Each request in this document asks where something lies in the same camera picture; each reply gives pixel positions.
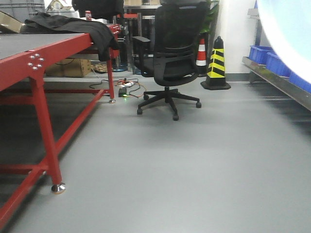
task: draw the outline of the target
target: gray floor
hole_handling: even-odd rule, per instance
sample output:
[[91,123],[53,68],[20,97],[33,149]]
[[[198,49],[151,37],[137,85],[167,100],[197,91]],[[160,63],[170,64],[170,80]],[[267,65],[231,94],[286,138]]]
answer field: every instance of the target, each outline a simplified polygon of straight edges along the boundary
[[[177,100],[104,97],[60,156],[67,190],[42,179],[3,233],[310,233],[311,112],[268,84],[179,87]],[[159,90],[151,78],[140,78]],[[87,103],[48,95],[55,137]],[[0,162],[38,161],[44,149],[32,107],[0,106]],[[20,177],[0,178],[0,198]]]

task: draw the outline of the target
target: red metal table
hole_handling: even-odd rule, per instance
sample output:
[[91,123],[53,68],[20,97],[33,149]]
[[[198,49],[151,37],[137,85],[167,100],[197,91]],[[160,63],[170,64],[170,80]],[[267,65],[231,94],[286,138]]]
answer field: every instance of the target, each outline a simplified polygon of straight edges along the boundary
[[[109,25],[109,28],[115,36],[120,31],[119,25]],[[32,95],[29,96],[0,95],[0,104],[33,104],[46,150],[45,157],[38,164],[0,165],[0,174],[26,175],[23,182],[0,209],[0,229],[2,229],[41,175],[51,176],[54,193],[62,193],[66,189],[62,183],[59,168],[59,153],[104,94],[110,95],[110,103],[115,101],[111,60],[107,61],[108,89],[49,91],[53,93],[92,93],[95,95],[58,141],[55,141],[45,96],[46,92],[43,88],[44,70],[46,67],[76,53],[96,52],[87,50],[93,45],[90,35],[87,33],[53,34],[52,36],[49,34],[0,34],[0,42],[0,94],[25,78],[29,78],[32,92]],[[110,58],[115,58],[117,55],[117,50],[110,50]]]

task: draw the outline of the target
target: table leg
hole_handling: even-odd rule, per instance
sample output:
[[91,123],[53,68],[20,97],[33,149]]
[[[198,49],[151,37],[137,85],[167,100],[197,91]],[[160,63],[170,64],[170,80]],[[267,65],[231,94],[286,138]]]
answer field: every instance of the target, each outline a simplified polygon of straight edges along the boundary
[[113,75],[112,75],[112,62],[111,59],[107,61],[107,72],[108,72],[108,81],[109,81],[109,94],[110,100],[109,103],[115,103],[115,94],[114,94],[114,86],[113,86]]
[[45,159],[48,165],[47,173],[51,176],[52,183],[54,184],[52,190],[55,193],[62,193],[65,190],[65,187],[62,183],[58,155],[43,85],[39,84],[35,79],[30,79],[30,81],[34,98],[34,105],[37,112],[44,147],[46,150]]

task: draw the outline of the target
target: black cloth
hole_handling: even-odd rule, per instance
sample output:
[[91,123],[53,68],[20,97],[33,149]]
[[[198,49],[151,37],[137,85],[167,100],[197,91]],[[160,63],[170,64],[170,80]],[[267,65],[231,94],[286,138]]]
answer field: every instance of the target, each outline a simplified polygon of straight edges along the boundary
[[86,11],[91,11],[92,18],[112,20],[112,17],[124,15],[123,0],[72,0],[74,10],[78,10],[80,17],[85,17]]
[[100,61],[109,60],[108,47],[111,47],[113,50],[119,49],[119,45],[111,30],[105,24],[80,18],[51,16],[47,13],[39,12],[33,18],[25,20],[25,26],[22,27],[21,33],[89,33],[98,49]]

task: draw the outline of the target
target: cardboard box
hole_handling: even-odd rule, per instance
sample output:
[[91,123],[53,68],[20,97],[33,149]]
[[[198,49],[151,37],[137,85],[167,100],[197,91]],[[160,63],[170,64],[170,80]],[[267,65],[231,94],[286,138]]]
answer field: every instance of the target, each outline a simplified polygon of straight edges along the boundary
[[19,33],[23,24],[17,19],[0,11],[0,32],[3,33]]
[[150,0],[150,5],[160,5],[160,0]]
[[91,61],[67,58],[46,68],[47,76],[81,78],[91,72]]
[[137,6],[141,5],[141,0],[124,0],[125,6]]

